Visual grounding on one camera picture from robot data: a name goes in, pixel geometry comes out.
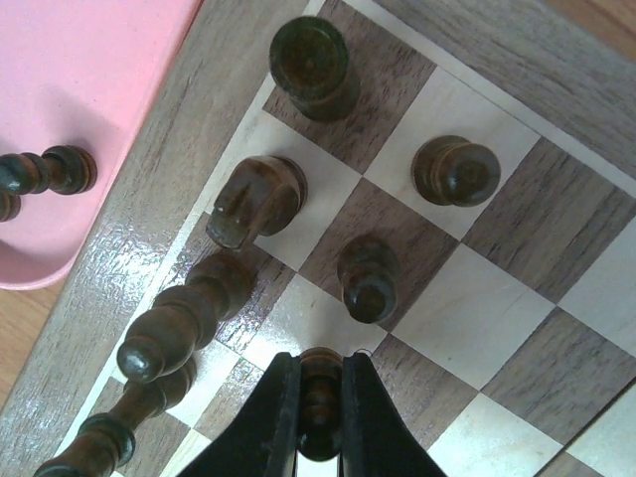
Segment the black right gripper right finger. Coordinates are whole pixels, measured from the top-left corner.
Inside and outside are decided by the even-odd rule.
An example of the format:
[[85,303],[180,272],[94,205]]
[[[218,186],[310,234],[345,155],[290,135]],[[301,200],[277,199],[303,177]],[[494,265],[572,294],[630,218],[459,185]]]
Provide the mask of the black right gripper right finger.
[[341,476],[442,476],[401,419],[374,365],[356,353],[343,362]]

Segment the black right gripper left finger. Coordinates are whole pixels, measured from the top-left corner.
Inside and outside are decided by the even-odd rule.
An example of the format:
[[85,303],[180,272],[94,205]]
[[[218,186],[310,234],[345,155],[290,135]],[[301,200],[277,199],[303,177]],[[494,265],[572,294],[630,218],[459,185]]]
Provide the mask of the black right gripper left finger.
[[292,476],[300,391],[300,360],[275,355],[231,424],[180,474]]

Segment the dark chess piece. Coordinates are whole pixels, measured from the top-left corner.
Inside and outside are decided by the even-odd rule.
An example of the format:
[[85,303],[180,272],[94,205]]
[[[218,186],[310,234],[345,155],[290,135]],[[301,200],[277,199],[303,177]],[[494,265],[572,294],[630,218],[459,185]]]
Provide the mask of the dark chess piece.
[[274,82],[305,117],[332,122],[355,108],[360,80],[344,37],[329,21],[288,21],[271,40],[268,60]]
[[127,464],[135,447],[135,431],[146,420],[180,403],[197,376],[189,359],[174,373],[150,383],[129,381],[123,396],[107,411],[88,417],[58,456],[44,462],[37,476],[110,476]]
[[270,237],[285,229],[307,196],[305,174],[289,158],[247,157],[216,197],[206,233],[220,247],[242,249],[259,236]]
[[365,324],[388,319],[398,306],[398,257],[382,239],[362,235],[340,251],[337,276],[350,316]]
[[42,154],[23,152],[1,156],[1,190],[13,195],[60,195],[90,190],[97,179],[92,156],[74,145],[56,145]]
[[414,154],[410,177],[417,192],[437,206],[476,207],[497,190],[501,166],[488,147],[458,135],[430,139]]
[[297,450],[309,460],[324,462],[342,446],[341,388],[344,358],[315,347],[300,356],[301,387]]
[[229,254],[198,262],[183,284],[161,291],[132,322],[117,350],[121,373],[146,384],[181,368],[244,307],[254,280],[252,268]]

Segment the dark chess knight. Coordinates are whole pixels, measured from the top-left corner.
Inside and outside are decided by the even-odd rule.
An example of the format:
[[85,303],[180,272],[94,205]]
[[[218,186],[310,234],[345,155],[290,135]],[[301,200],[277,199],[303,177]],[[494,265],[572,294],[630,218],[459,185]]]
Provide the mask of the dark chess knight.
[[0,192],[0,222],[5,223],[15,219],[21,210],[21,198],[16,195],[9,194],[5,191]]

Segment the wooden chess board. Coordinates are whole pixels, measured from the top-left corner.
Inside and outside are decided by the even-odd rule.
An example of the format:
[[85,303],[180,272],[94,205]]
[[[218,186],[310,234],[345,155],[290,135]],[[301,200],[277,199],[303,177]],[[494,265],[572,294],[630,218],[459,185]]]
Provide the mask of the wooden chess board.
[[[315,16],[360,80],[345,118],[302,115],[269,46]],[[410,167],[432,138],[497,156],[484,203],[437,206]],[[541,1],[206,1],[1,413],[1,472],[30,476],[122,394],[116,347],[217,247],[205,224],[239,161],[281,154],[309,197],[243,259],[249,301],[144,423],[123,476],[174,476],[280,352],[367,352],[450,476],[635,472],[635,63]],[[353,319],[340,251],[396,253],[397,308]]]

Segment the pink plastic tray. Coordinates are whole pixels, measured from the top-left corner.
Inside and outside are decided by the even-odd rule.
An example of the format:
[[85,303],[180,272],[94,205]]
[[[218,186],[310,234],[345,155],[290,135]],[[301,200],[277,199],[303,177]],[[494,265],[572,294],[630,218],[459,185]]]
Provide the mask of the pink plastic tray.
[[1,5],[1,150],[85,149],[94,187],[26,195],[1,226],[1,285],[64,278],[198,11],[195,1],[5,1]]

